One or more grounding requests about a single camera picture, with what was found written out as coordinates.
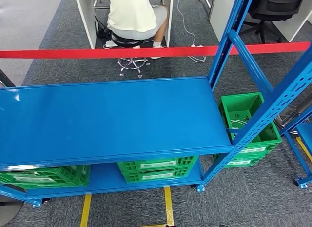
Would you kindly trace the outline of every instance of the red barrier tape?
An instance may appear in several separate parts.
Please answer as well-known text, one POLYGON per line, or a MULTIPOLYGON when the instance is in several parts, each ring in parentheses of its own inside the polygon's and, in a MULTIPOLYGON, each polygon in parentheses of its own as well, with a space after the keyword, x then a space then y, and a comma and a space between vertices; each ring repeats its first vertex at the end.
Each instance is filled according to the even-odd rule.
MULTIPOLYGON (((306 51, 310 42, 275 43, 246 45, 251 54, 288 53, 306 51)), ((0 59, 113 59, 134 57, 187 57, 214 56, 217 46, 206 47, 174 47, 164 49, 72 49, 72 50, 2 50, 0 59)), ((232 48, 231 55, 237 55, 232 48)))

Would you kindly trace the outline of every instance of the green plastic crate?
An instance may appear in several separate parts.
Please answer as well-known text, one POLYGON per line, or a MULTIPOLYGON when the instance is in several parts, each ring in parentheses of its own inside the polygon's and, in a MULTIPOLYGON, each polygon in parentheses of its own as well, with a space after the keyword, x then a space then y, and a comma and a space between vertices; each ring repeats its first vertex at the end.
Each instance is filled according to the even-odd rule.
MULTIPOLYGON (((221 97, 219 109, 225 126, 241 129, 243 127, 243 123, 240 122, 247 122, 263 102, 264 99, 261 93, 228 95, 221 97)), ((233 140, 235 135, 231 133, 229 137, 233 140)), ((281 141, 282 139, 275 124, 271 122, 240 151, 240 154, 246 154, 246 156, 255 152, 268 154, 281 141)))
POLYGON ((174 168, 174 167, 191 167, 192 168, 198 156, 187 156, 179 158, 166 158, 159 160, 138 160, 130 162, 118 162, 118 167, 122 173, 128 173, 132 171, 146 171, 146 170, 158 170, 163 168, 174 168))
MULTIPOLYGON (((219 157, 219 154, 216 155, 213 155, 213 159, 216 161, 217 158, 219 157)), ((251 167, 253 166, 255 164, 256 164, 257 162, 260 161, 261 159, 262 159, 264 156, 262 157, 259 157, 258 154, 252 154, 252 155, 249 155, 249 157, 248 158, 240 158, 240 157, 235 157, 234 159, 232 159, 231 161, 228 162, 226 166, 225 166, 224 168, 232 168, 232 167, 251 167)))
POLYGON ((123 175, 127 183, 135 183, 187 177, 191 170, 191 167, 181 166, 151 171, 133 171, 130 173, 123 173, 123 175))
POLYGON ((80 165, 0 172, 0 184, 11 184, 23 189, 87 186, 90 170, 90 165, 80 165))

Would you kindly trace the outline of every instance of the yellow floor tape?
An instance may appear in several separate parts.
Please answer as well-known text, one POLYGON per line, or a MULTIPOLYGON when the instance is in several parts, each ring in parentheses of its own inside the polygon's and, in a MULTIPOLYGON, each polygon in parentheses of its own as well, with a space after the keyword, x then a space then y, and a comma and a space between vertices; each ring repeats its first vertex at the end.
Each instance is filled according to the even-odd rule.
MULTIPOLYGON (((170 187, 164 187, 165 202, 166 202, 166 214, 167 224, 164 225, 153 225, 153 226, 143 226, 143 227, 166 227, 173 226, 173 212, 172 210, 172 200, 170 187)), ((91 204, 91 194, 86 194, 84 196, 84 209, 82 210, 81 222, 80 227, 87 227, 87 221, 89 218, 90 206, 91 204)))
POLYGON ((173 212, 172 211, 171 191, 169 186, 164 188, 165 201, 166 201, 166 213, 167 224, 169 226, 173 226, 173 212))
POLYGON ((301 141, 300 137, 296 138, 297 141, 300 144, 300 146, 303 149, 303 151, 310 159, 312 163, 312 156, 307 151, 307 149, 304 146, 304 144, 301 141))
POLYGON ((82 210, 81 222, 80 227, 87 227, 89 218, 90 205, 91 204, 91 194, 84 195, 84 209, 82 210))

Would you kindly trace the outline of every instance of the shelf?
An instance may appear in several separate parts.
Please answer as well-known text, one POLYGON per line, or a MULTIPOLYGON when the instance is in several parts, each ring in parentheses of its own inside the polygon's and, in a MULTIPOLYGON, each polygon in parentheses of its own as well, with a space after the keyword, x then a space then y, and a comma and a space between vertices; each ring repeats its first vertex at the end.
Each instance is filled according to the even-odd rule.
POLYGON ((299 124, 297 130, 301 141, 312 155, 312 122, 299 124))
POLYGON ((29 189, 29 198, 63 197, 83 195, 86 193, 107 193, 136 189, 161 188, 164 186, 185 186, 201 182, 201 167, 197 160, 188 177, 127 184, 117 163, 92 165, 91 176, 87 187, 29 189))
POLYGON ((0 89, 0 170, 231 151, 206 77, 0 89))

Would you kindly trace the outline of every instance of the lower shelf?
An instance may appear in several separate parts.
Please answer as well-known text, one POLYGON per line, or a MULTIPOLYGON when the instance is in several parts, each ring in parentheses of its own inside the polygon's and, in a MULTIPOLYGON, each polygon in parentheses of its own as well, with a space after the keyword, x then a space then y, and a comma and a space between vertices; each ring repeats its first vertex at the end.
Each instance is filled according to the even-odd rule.
POLYGON ((201 182, 201 166, 197 160, 188 177, 127 184, 117 163, 96 164, 91 167, 91 176, 87 187, 29 189, 26 197, 40 199, 83 195, 86 193, 108 193, 136 189, 161 188, 164 186, 185 186, 201 182))
POLYGON ((312 155, 312 122, 299 124, 297 130, 307 151, 312 155))

